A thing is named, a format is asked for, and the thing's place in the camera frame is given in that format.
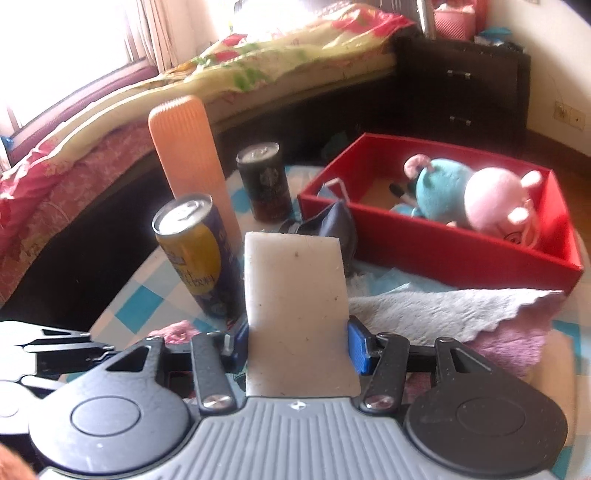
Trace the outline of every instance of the metal screw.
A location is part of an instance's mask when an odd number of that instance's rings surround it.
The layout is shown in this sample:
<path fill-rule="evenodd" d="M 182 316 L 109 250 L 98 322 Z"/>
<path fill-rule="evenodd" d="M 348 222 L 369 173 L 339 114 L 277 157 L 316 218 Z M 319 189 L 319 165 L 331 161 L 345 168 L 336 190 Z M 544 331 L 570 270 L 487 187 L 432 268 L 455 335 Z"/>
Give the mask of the metal screw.
<path fill-rule="evenodd" d="M 208 410 L 224 410 L 232 405 L 232 397 L 223 394 L 209 395 L 203 400 L 203 406 Z"/>
<path fill-rule="evenodd" d="M 388 410 L 394 406 L 394 399 L 390 395 L 372 395 L 365 399 L 365 407 L 370 410 Z"/>

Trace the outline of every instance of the dark wooden nightstand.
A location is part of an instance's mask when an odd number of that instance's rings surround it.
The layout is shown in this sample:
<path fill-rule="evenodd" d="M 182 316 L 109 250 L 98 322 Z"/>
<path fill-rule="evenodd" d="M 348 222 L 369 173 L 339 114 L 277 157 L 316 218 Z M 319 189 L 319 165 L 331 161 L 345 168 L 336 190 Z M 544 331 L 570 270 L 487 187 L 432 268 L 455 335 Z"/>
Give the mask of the dark wooden nightstand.
<path fill-rule="evenodd" d="M 530 57 L 463 41 L 399 38 L 401 132 L 519 155 L 530 99 Z"/>

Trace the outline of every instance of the gray ribbed plate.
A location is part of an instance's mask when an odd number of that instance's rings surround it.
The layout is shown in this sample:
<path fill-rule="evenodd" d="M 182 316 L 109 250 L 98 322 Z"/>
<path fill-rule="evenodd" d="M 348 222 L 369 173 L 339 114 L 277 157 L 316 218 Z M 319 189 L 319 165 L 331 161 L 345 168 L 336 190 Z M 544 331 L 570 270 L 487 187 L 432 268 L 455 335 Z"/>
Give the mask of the gray ribbed plate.
<path fill-rule="evenodd" d="M 41 480 L 69 477 L 47 469 Z M 348 398 L 249 398 L 202 421 L 172 459 L 133 480 L 459 480 L 418 453 L 395 420 Z M 549 472 L 531 480 L 550 480 Z"/>

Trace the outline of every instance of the orange ribbed bottle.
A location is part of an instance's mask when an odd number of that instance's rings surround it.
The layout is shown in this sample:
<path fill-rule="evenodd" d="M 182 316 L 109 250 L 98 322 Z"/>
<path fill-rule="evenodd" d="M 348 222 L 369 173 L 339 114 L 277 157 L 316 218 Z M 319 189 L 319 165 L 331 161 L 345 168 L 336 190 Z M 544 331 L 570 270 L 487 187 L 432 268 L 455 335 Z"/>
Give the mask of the orange ribbed bottle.
<path fill-rule="evenodd" d="M 207 193 L 222 217 L 232 250 L 242 248 L 242 234 L 213 142 L 203 102 L 185 96 L 150 112 L 150 134 L 174 197 Z"/>

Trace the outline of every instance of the stuffed toy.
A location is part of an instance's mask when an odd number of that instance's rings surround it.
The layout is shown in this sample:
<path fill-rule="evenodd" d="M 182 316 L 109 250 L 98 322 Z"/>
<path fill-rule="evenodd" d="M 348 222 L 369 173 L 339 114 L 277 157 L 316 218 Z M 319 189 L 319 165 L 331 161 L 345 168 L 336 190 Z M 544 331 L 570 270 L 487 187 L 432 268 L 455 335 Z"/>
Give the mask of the stuffed toy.
<path fill-rule="evenodd" d="M 404 173 L 417 206 L 399 204 L 394 211 L 537 246 L 540 221 L 528 190 L 542 183 L 540 172 L 521 179 L 504 168 L 473 171 L 454 160 L 415 155 L 404 164 Z"/>

